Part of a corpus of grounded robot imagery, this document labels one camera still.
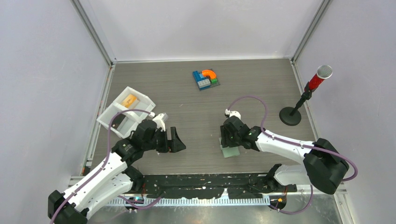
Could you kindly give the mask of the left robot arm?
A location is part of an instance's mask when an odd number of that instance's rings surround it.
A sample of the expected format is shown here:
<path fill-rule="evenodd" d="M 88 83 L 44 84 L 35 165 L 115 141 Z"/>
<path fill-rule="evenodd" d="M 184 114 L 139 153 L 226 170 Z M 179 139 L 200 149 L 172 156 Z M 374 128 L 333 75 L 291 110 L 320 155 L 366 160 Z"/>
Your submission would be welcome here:
<path fill-rule="evenodd" d="M 176 153 L 186 149 L 176 128 L 166 130 L 152 120 L 145 119 L 111 148 L 109 155 L 64 192 L 54 190 L 48 197 L 48 217 L 52 224 L 85 224 L 103 206 L 128 191 L 138 193 L 144 183 L 143 174 L 132 164 L 144 152 Z"/>

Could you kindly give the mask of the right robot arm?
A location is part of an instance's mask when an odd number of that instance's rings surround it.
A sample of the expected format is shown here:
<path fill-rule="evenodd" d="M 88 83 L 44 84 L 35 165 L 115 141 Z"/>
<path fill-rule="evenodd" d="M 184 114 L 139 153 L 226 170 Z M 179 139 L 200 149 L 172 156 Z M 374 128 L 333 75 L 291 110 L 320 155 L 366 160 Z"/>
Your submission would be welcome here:
<path fill-rule="evenodd" d="M 250 128 L 237 116 L 224 121 L 220 134 L 223 148 L 243 147 L 297 162 L 295 166 L 280 165 L 266 179 L 271 191 L 289 184 L 310 184 L 333 195 L 349 170 L 346 158 L 326 139 L 312 142 L 284 137 L 259 126 Z"/>

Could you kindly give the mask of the black card in tray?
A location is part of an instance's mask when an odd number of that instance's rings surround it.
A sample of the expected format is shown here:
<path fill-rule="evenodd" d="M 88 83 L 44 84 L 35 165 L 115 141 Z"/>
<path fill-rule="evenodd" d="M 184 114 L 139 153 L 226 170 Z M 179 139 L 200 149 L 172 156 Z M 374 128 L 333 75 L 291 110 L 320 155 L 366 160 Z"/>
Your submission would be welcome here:
<path fill-rule="evenodd" d="M 116 130 L 121 129 L 122 126 L 124 125 L 126 119 L 127 118 L 126 118 L 126 116 L 124 114 L 119 114 L 118 116 L 116 116 L 114 118 L 114 120 L 113 120 L 113 122 L 111 124 L 111 127 L 116 129 Z"/>

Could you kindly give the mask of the orange card stack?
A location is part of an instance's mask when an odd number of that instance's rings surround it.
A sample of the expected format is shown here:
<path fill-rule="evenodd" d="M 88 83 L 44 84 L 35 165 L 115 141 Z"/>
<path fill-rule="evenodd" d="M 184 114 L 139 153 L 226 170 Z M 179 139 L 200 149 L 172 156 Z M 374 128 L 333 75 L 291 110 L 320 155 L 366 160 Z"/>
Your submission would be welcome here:
<path fill-rule="evenodd" d="M 139 104 L 139 99 L 132 94 L 129 94 L 122 102 L 121 105 L 127 109 L 134 109 Z"/>

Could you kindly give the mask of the white two-compartment tray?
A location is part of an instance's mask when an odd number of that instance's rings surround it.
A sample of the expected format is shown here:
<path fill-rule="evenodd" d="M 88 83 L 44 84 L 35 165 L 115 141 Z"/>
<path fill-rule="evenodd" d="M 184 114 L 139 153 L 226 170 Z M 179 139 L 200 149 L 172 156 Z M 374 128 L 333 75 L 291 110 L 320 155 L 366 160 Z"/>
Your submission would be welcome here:
<path fill-rule="evenodd" d="M 134 109 L 127 109 L 121 105 L 121 102 L 129 95 L 135 95 L 139 99 L 139 104 Z M 106 129 L 111 130 L 120 138 L 126 138 L 132 131 L 137 128 L 147 116 L 147 112 L 152 112 L 156 104 L 147 95 L 136 91 L 127 86 L 118 97 L 99 115 L 97 121 Z M 111 127 L 111 124 L 116 116 L 124 114 L 126 120 L 121 129 L 116 130 Z"/>

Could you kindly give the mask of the red microphone on stand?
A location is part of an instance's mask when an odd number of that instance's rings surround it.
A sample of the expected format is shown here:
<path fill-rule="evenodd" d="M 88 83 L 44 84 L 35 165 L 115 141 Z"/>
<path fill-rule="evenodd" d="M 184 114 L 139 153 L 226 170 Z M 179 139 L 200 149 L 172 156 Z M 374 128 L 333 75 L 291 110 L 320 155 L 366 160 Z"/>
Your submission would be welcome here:
<path fill-rule="evenodd" d="M 319 66 L 315 75 L 306 84 L 304 92 L 295 107 L 285 107 L 279 112 L 280 120 L 288 126 L 298 125 L 302 119 L 301 113 L 298 110 L 312 97 L 312 93 L 320 86 L 320 84 L 332 76 L 332 73 L 333 70 L 330 65 Z"/>

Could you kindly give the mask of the colourful toy block set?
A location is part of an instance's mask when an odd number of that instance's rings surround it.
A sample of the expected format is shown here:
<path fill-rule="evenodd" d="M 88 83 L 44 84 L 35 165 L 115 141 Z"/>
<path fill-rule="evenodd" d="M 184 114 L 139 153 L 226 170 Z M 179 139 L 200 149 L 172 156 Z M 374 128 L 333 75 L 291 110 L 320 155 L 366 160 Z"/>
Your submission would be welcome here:
<path fill-rule="evenodd" d="M 213 69 L 193 71 L 192 77 L 194 78 L 199 91 L 220 85 L 218 77 Z"/>

